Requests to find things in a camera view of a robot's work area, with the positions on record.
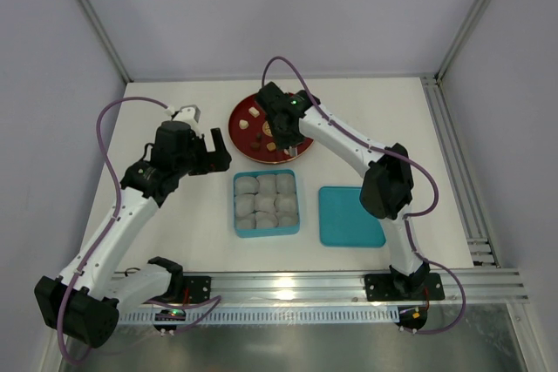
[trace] blue tray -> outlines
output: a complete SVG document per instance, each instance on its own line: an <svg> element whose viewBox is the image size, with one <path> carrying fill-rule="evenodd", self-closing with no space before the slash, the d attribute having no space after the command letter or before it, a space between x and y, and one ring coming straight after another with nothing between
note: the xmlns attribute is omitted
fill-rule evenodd
<svg viewBox="0 0 558 372"><path fill-rule="evenodd" d="M253 230L241 230L236 228L235 223L235 180L243 176L251 176L253 178L260 176L261 174L280 174L289 173L295 178L295 188L296 188L296 203L298 205L298 224L292 227L275 227L275 228L255 228ZM233 177L233 226L236 231L236 235L243 239L249 239L253 237L269 237L271 235L289 235L296 234L300 231L300 200L298 199L298 185L296 183L296 175L290 169L279 169L279 170L261 170L258 172L239 172Z"/></svg>
<svg viewBox="0 0 558 372"><path fill-rule="evenodd" d="M360 187L324 186L318 192L320 241L328 247L381 247L384 230L360 204Z"/></svg>

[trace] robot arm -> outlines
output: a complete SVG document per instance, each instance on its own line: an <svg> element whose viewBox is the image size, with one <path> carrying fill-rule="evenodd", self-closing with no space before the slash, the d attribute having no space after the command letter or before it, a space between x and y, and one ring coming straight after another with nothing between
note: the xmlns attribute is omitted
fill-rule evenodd
<svg viewBox="0 0 558 372"><path fill-rule="evenodd" d="M96 247L85 266L78 265L85 253L101 235L112 217L112 209L79 254L65 267L56 280L43 276L35 287L35 296L47 326L57 328L62 296L75 273L79 277L71 291L65 310L66 335L97 348L112 334L119 315L157 297L175 301L183 291L182 266L156 257L141 270L120 281L111 281L120 260L143 226L154 216L186 176L224 172L231 157L221 131L211 130L214 152L208 152L198 127L200 111L186 106L157 129L151 156L144 156L128 167L120 182L121 209L108 235Z"/></svg>
<svg viewBox="0 0 558 372"><path fill-rule="evenodd" d="M266 113L277 148L290 149L302 143L305 138L311 138L332 150L357 171L363 178L361 204L380 221L384 229L391 253L390 270L394 285L403 295L421 292L429 267L412 251L403 221L404 215L411 211L413 181L409 165L362 147L328 124L312 105L305 91L289 96L277 85L268 83L257 93L255 100ZM333 117L324 106L320 107ZM363 142L407 157L407 151L402 145L385 147L356 132L338 118L335 120Z"/></svg>

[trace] red plate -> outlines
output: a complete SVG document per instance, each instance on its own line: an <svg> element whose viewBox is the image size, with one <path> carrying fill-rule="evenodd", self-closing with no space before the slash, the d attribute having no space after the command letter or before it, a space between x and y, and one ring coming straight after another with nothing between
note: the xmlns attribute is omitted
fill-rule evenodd
<svg viewBox="0 0 558 372"><path fill-rule="evenodd" d="M273 137L271 136L271 130L269 129L269 124L265 120L265 114L262 108L254 100L255 94L248 96L243 99L233 110L230 118L228 119L228 134L230 139L233 140L233 144L238 149L239 152L244 154L249 159L258 161L260 163L266 163L269 165L278 165L280 163L285 163L296 159L300 156L308 147L314 142L312 139L305 139L302 144L298 146L298 155L296 157L290 157L285 154L283 150L275 150L270 152L267 145L269 143L274 143ZM249 112L252 106L260 112L260 116L254 118ZM248 122L248 128L243 130L239 126L241 119ZM257 139L257 134L262 135L261 139ZM250 144L254 142L260 143L259 150L253 150Z"/></svg>

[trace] white table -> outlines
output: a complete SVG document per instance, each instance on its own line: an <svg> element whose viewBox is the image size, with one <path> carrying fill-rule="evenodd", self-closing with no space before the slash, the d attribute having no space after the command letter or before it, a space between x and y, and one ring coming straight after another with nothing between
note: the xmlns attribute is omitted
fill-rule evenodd
<svg viewBox="0 0 558 372"><path fill-rule="evenodd" d="M286 91L298 91L295 80L275 80ZM466 236L459 218L439 143L418 78L309 80L309 88L339 118L386 145L404 145L410 156L437 180L439 206L415 220L418 243L424 254L448 267L472 267ZM134 83L126 97L157 98L169 105L196 104L201 108L201 129L213 144L209 129L220 127L233 161L228 172L186 177L131 245L119 270L141 266L154 256L198 272L377 270L390 264L389 250L324 247L319 240L317 192L327 185L361 186L362 180L340 158L314 144L288 164L298 180L301 229L283 237L241 239L233 229L232 179L237 172L271 168L246 159L230 141L228 117L234 106L259 88L259 82ZM158 106L128 102L121 106L109 154L120 177L138 159L143 146L154 140L167 117ZM413 171L414 209L432 201L432 189ZM114 199L112 182L104 169L85 232L87 240Z"/></svg>

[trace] metal grille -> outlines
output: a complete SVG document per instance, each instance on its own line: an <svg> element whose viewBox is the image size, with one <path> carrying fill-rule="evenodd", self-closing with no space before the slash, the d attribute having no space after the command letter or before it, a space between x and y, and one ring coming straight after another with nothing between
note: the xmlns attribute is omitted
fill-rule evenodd
<svg viewBox="0 0 558 372"><path fill-rule="evenodd" d="M122 315L120 326L181 325L202 316L206 309L186 311L184 320L157 320L161 308L139 308ZM368 322L398 322L397 307L275 307L275 308L216 308L202 324L221 325L301 325L301 324L358 324Z"/></svg>

